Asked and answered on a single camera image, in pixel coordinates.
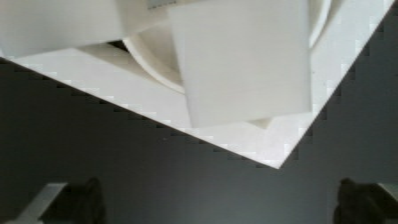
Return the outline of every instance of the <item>gray wall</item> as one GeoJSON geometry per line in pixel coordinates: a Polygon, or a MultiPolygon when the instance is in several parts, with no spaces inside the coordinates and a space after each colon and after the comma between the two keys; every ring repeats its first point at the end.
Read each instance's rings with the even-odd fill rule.
{"type": "Polygon", "coordinates": [[[341,178],[398,183],[396,27],[391,14],[281,170],[0,64],[0,222],[48,181],[96,176],[110,224],[331,223],[341,178]]]}

